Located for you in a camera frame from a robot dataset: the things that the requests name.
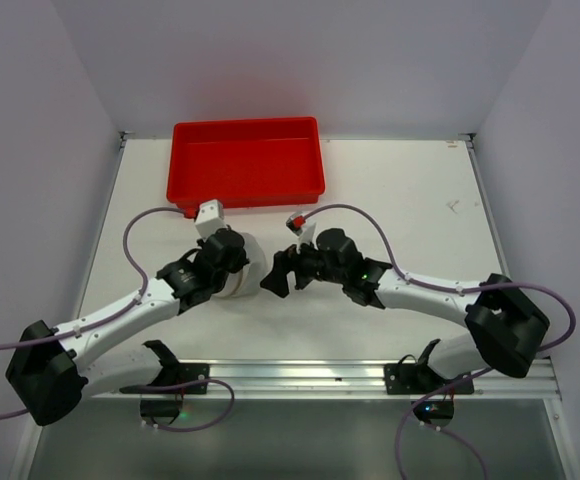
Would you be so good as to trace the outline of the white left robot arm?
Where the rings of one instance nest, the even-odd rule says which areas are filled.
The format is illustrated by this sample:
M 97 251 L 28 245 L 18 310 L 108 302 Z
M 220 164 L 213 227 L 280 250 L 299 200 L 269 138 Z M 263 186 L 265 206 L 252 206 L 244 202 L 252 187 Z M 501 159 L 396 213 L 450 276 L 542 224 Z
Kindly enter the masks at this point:
M 158 271 L 134 295 L 86 317 L 49 327 L 29 325 L 6 369 L 6 378 L 39 426 L 67 416 L 81 400 L 120 390 L 166 393 L 183 390 L 187 378 L 176 355 L 160 340 L 129 354 L 112 349 L 141 331 L 244 288 L 265 264 L 256 239 L 219 229 Z

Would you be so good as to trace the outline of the white mesh laundry bag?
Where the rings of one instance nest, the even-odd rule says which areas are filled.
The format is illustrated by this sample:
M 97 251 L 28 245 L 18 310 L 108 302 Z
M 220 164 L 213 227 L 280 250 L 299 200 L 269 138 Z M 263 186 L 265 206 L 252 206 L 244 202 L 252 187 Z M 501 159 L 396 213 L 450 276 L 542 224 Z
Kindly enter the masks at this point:
M 220 299 L 234 299 L 255 295 L 260 288 L 260 282 L 267 274 L 265 253 L 256 238 L 245 232 L 243 237 L 248 263 L 238 273 L 230 273 L 222 290 L 215 294 Z

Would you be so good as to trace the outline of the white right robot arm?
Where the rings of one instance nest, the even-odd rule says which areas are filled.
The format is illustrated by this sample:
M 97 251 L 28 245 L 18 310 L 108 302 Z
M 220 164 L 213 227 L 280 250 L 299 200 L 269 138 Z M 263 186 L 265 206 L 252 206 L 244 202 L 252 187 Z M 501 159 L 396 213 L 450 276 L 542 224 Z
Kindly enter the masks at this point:
M 527 375 L 550 325 L 546 315 L 503 275 L 482 283 L 445 282 L 425 288 L 398 275 L 386 262 L 365 257 L 340 228 L 321 232 L 315 242 L 275 253 L 271 271 L 260 285 L 280 298 L 311 282 L 337 284 L 354 303 L 378 309 L 423 313 L 464 328 L 464 334 L 431 340 L 414 364 L 396 376 L 423 393 L 475 370 L 491 368 L 512 378 Z

